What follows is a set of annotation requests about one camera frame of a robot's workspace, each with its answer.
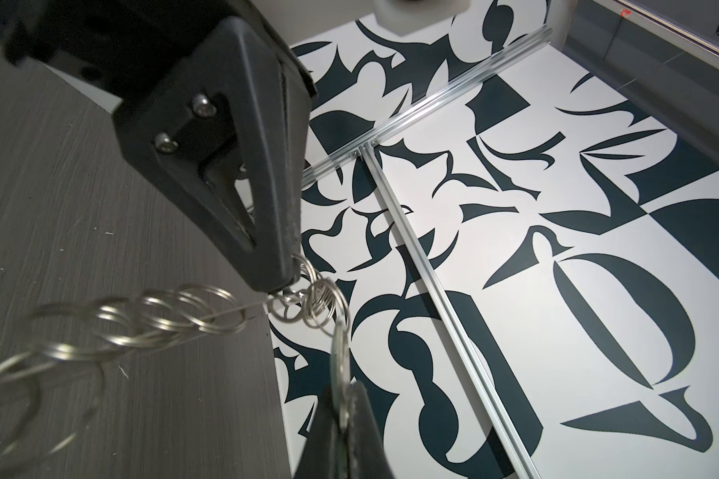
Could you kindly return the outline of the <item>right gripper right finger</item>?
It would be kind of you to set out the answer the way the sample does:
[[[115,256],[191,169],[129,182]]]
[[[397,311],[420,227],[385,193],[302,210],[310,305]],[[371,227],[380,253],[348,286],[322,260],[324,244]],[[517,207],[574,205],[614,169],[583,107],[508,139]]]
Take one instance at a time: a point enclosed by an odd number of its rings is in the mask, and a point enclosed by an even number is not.
[[[351,479],[393,479],[383,449],[383,439],[369,404],[367,389],[354,382],[349,386],[349,420],[346,432],[348,477]]]

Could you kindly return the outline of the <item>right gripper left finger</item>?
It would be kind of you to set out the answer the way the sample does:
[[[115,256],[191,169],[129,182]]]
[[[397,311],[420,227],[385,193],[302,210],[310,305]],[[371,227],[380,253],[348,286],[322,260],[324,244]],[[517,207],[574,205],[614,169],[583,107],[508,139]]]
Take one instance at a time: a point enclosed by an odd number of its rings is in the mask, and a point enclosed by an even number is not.
[[[346,478],[345,446],[333,397],[330,394],[322,394],[294,478]]]

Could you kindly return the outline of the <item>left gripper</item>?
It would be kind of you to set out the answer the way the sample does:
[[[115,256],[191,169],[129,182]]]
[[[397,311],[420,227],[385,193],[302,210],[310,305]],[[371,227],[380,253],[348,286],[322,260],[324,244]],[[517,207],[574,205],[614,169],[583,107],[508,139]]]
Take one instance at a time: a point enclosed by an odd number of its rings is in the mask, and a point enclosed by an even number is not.
[[[0,45],[120,98],[123,158],[254,291],[296,276],[312,96],[248,1],[0,1]]]

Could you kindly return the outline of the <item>metal key organizer plate with rings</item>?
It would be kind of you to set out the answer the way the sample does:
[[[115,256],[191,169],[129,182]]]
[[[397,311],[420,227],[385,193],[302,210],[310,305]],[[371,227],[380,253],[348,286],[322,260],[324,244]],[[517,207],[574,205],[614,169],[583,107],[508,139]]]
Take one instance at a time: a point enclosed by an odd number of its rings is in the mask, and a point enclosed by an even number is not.
[[[303,255],[294,257],[302,289],[286,287],[258,303],[242,305],[229,291],[211,285],[182,285],[169,291],[144,291],[133,297],[105,297],[79,303],[50,303],[25,315],[18,327],[22,349],[0,362],[0,388],[25,388],[28,406],[11,435],[0,445],[0,463],[20,444],[41,409],[42,382],[51,373],[76,367],[94,371],[97,392],[81,417],[87,427],[102,401],[106,379],[103,367],[133,354],[166,350],[205,336],[236,335],[258,317],[281,323],[305,323],[331,337],[331,384],[328,394],[346,443],[351,375],[349,304],[334,281],[324,277]],[[74,319],[101,343],[96,347],[73,345],[40,335],[40,319]],[[0,477],[10,477],[66,448],[79,435],[70,432],[43,454],[11,467],[0,464]]]

